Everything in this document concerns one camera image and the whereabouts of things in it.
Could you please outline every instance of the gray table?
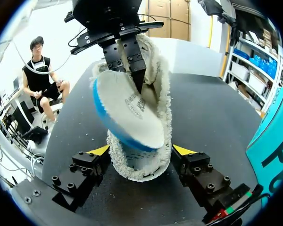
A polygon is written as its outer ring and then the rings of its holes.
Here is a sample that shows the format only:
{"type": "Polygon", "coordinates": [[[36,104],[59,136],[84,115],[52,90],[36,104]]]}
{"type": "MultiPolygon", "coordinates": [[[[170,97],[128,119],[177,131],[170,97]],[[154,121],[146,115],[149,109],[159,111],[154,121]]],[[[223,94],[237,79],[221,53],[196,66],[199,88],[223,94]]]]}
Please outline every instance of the gray table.
{"type": "MultiPolygon", "coordinates": [[[[51,184],[79,151],[106,144],[103,127],[89,88],[91,67],[71,91],[50,137],[42,179],[51,184]]],[[[260,117],[219,78],[172,74],[172,141],[194,151],[204,151],[220,172],[232,178],[232,187],[257,184],[245,150],[260,117]]],[[[259,210],[257,203],[244,214],[248,221],[259,210]]],[[[105,225],[157,226],[205,215],[188,188],[182,187],[172,165],[155,180],[137,183],[118,175],[110,165],[100,187],[95,188],[78,214],[105,225]]]]}

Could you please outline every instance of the knee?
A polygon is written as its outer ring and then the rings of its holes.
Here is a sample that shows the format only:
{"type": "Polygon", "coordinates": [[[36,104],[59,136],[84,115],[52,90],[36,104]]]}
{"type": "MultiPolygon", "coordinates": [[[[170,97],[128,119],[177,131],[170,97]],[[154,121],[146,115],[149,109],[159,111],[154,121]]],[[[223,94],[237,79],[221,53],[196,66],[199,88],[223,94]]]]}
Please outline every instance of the knee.
{"type": "Polygon", "coordinates": [[[47,99],[47,97],[42,97],[40,101],[40,106],[42,108],[49,106],[49,100],[47,99]]]}
{"type": "Polygon", "coordinates": [[[63,81],[62,82],[62,87],[65,88],[70,88],[70,83],[68,81],[63,81]]]}

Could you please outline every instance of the hand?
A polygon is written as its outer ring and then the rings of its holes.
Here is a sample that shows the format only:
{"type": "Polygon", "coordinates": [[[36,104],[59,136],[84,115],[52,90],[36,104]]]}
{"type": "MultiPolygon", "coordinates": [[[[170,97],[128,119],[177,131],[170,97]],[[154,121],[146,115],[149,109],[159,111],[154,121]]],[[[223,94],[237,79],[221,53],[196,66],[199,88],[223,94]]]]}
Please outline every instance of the hand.
{"type": "Polygon", "coordinates": [[[56,82],[57,87],[60,87],[60,86],[62,85],[62,82],[63,82],[63,80],[58,80],[58,81],[56,82]]]}
{"type": "Polygon", "coordinates": [[[34,98],[39,99],[40,96],[41,96],[41,94],[42,94],[42,91],[34,92],[34,93],[33,93],[33,96],[34,96],[34,98]]]}

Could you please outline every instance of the black shorts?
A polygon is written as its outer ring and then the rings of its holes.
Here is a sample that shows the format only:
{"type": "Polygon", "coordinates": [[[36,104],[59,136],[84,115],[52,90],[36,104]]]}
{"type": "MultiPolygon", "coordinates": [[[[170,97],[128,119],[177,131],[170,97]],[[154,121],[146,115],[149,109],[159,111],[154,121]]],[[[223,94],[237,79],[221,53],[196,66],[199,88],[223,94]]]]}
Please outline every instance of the black shorts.
{"type": "Polygon", "coordinates": [[[47,97],[53,100],[57,100],[59,96],[60,96],[60,92],[58,90],[57,84],[54,82],[53,84],[50,85],[48,89],[42,91],[42,94],[39,99],[32,97],[33,105],[38,107],[40,113],[43,113],[44,112],[43,108],[40,106],[41,99],[43,97],[47,97]]]}

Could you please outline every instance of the yellow pole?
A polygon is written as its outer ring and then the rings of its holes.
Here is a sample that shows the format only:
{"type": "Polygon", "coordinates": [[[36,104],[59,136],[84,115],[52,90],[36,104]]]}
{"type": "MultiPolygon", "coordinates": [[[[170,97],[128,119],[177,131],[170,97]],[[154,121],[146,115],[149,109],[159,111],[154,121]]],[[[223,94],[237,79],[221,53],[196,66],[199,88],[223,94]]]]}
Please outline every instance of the yellow pole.
{"type": "MultiPolygon", "coordinates": [[[[228,32],[227,32],[227,45],[226,45],[226,52],[228,52],[228,49],[229,49],[229,46],[230,46],[230,32],[231,32],[231,27],[230,25],[228,25],[228,32]]],[[[222,69],[220,71],[220,75],[219,77],[222,78],[223,77],[223,72],[224,72],[224,69],[225,69],[225,65],[226,65],[226,60],[227,60],[227,55],[225,55],[223,57],[223,63],[222,63],[222,69]]]]}
{"type": "Polygon", "coordinates": [[[209,34],[208,48],[211,48],[212,36],[213,36],[213,16],[211,16],[211,31],[209,34]]]}

